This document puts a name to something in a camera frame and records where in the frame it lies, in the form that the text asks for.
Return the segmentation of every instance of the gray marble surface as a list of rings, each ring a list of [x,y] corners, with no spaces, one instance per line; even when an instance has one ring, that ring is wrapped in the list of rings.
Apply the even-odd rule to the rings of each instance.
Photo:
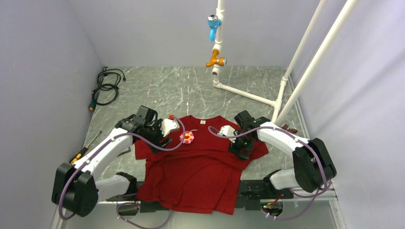
[[[90,145],[89,152],[98,145],[124,117],[135,114],[140,105],[155,109],[159,117],[170,114],[177,117],[193,115],[205,119],[218,115],[234,122],[240,111],[247,110],[253,117],[265,116],[271,119],[273,108],[269,105],[214,88],[211,69],[205,67],[123,67],[127,81],[119,85],[119,97],[107,106],[98,106],[90,123],[85,143],[87,144],[100,130],[103,133]],[[220,72],[220,82],[245,90],[261,97],[275,100],[278,94],[282,67],[224,67]],[[104,82],[114,82],[115,76]],[[283,102],[291,95],[291,88],[285,89]],[[100,102],[114,96],[113,91],[101,92]],[[285,123],[304,130],[297,110],[292,109]],[[254,160],[242,173],[241,179],[262,179],[280,168],[292,168],[292,160],[273,146],[267,145],[269,153]],[[113,176],[116,172],[127,172],[139,181],[145,179],[145,160],[135,160],[132,152],[117,157],[103,172],[101,179]]]

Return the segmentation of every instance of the blue faucet handle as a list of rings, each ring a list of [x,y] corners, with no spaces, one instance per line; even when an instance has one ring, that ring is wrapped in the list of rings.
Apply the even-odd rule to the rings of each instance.
[[[208,16],[208,26],[210,26],[210,41],[215,41],[215,34],[219,26],[221,26],[221,20],[216,15]]]

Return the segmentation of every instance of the faucet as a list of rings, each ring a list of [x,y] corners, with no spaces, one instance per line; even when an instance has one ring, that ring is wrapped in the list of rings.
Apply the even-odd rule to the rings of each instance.
[[[205,67],[209,68],[213,66],[214,64],[217,64],[219,66],[225,66],[226,65],[226,59],[224,57],[218,57],[219,55],[219,50],[214,49],[213,50],[213,55],[208,63],[205,64]]]
[[[216,15],[208,16],[208,25],[210,26],[210,41],[215,41],[216,30],[221,26],[221,20]]]

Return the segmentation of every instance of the screwdriver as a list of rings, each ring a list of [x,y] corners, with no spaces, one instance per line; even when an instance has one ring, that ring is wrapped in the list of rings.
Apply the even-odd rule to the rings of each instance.
[[[87,144],[86,146],[83,147],[82,150],[79,151],[79,153],[77,153],[74,157],[72,157],[72,159],[70,159],[70,164],[72,165],[75,161],[79,160],[81,157],[83,157],[83,155],[88,151],[88,146],[101,134],[101,130],[100,132],[98,132],[98,134],[91,139],[91,141],[89,142],[89,144]]]

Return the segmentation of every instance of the red t-shirt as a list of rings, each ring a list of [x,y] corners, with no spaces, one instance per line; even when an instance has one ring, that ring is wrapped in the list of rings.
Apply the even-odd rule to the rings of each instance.
[[[212,125],[240,127],[221,116],[201,119],[186,116],[180,119],[185,129],[192,131],[194,140],[169,152],[153,154],[143,141],[135,143],[136,159],[146,158],[145,183],[137,198],[159,201],[168,209],[193,213],[212,213],[213,210],[232,215],[242,170],[253,160],[268,153],[263,142],[256,142],[249,160],[241,160],[228,152],[230,141],[208,131]],[[173,148],[180,142],[182,130],[170,133]]]

